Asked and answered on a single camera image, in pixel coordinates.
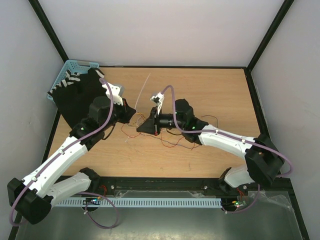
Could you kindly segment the white zip tie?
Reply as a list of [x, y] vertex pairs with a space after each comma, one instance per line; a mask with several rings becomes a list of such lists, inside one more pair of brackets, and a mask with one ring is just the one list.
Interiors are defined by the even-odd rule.
[[138, 94], [138, 96], [137, 96], [137, 99], [136, 99], [136, 102], [135, 102], [135, 105], [134, 105], [134, 109], [135, 109], [135, 110], [137, 110], [137, 106], [138, 106], [140, 97], [141, 97], [141, 95], [142, 95], [142, 92], [143, 92], [143, 90], [144, 90], [144, 88], [145, 88], [145, 86], [146, 86], [146, 84], [147, 84], [150, 76], [151, 76], [151, 72], [147, 75], [147, 77], [146, 77], [146, 79], [145, 79], [145, 81], [144, 81], [144, 83], [143, 83], [143, 85], [142, 85], [142, 87], [141, 87], [141, 89], [140, 89], [140, 91], [139, 91], [139, 94]]

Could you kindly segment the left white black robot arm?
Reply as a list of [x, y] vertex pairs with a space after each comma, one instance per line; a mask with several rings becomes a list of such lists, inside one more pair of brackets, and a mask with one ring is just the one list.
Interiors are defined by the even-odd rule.
[[96, 143], [106, 140], [106, 129], [114, 128], [116, 123], [129, 123], [135, 113], [125, 99], [117, 104], [106, 96], [96, 97], [89, 106], [88, 116], [73, 127], [51, 157], [22, 180], [13, 178], [8, 183], [11, 211], [37, 224], [61, 201], [83, 192], [96, 193], [100, 188], [100, 176], [88, 167], [67, 179], [58, 179]]

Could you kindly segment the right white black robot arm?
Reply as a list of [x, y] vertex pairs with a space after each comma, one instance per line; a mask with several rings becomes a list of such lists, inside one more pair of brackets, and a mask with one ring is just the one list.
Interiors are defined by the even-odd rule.
[[241, 166], [227, 168], [218, 179], [218, 188], [225, 195], [252, 183], [270, 187], [284, 165], [268, 136], [260, 134], [252, 138], [218, 129], [195, 117], [194, 109], [185, 99], [175, 101], [173, 113], [163, 113], [159, 106], [153, 107], [136, 131], [157, 136], [162, 129], [181, 129], [188, 142], [215, 147], [245, 161]]

